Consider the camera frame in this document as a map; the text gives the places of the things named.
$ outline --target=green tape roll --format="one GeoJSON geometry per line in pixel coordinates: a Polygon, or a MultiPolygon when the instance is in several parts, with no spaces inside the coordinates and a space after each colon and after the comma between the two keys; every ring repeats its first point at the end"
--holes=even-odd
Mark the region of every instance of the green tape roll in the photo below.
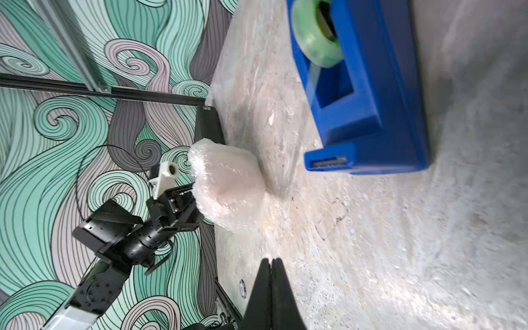
{"type": "Polygon", "coordinates": [[[329,39],[326,36],[328,29],[324,24],[320,24],[323,18],[320,12],[318,13],[317,7],[322,1],[332,2],[332,0],[295,0],[291,7],[291,28],[304,55],[313,64],[322,68],[331,68],[343,60],[343,52],[339,40],[329,39]]]}

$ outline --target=bubble wrap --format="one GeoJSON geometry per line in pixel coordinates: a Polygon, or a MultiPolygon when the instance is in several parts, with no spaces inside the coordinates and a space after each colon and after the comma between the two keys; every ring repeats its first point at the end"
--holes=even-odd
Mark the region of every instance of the bubble wrap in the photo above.
{"type": "Polygon", "coordinates": [[[247,150],[201,139],[191,147],[189,161],[200,212],[232,232],[255,230],[266,191],[257,158],[247,150]]]}

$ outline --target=gray concrete surface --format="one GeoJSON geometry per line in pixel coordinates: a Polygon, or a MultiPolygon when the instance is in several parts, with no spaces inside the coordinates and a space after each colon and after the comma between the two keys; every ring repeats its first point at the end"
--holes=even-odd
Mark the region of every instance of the gray concrete surface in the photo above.
{"type": "Polygon", "coordinates": [[[239,2],[208,99],[269,189],[258,232],[216,228],[235,304],[281,257],[309,329],[528,328],[528,2],[413,1],[435,161],[386,176],[304,170],[284,2],[239,2]]]}

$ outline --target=wall mural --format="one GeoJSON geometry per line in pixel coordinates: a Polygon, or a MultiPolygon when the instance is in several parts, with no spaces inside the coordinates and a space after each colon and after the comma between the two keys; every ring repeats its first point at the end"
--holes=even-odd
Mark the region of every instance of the wall mural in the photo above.
{"type": "MultiPolygon", "coordinates": [[[[235,0],[69,0],[83,50],[102,81],[205,97],[235,0]]],[[[0,2],[0,72],[82,82],[28,0],[0,2]]],[[[0,89],[0,329],[39,329],[94,262],[76,241],[82,216],[110,198],[146,220],[141,167],[179,164],[196,108],[59,93],[0,89]]],[[[146,277],[136,266],[119,298],[92,329],[180,329],[217,322],[214,227],[179,233],[169,262],[146,277]]],[[[168,248],[157,252],[161,260],[168,248]]]]}

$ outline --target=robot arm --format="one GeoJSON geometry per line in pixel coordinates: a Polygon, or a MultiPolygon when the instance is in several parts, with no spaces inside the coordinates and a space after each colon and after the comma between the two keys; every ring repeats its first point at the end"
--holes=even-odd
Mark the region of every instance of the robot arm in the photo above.
{"type": "Polygon", "coordinates": [[[178,165],[160,163],[151,169],[152,197],[147,200],[149,219],[130,214],[108,200],[73,231],[73,236],[99,258],[77,289],[55,311],[43,330],[88,329],[121,293],[134,265],[155,264],[157,249],[171,244],[181,231],[194,231],[203,220],[191,193],[192,184],[176,187],[178,165]]]}

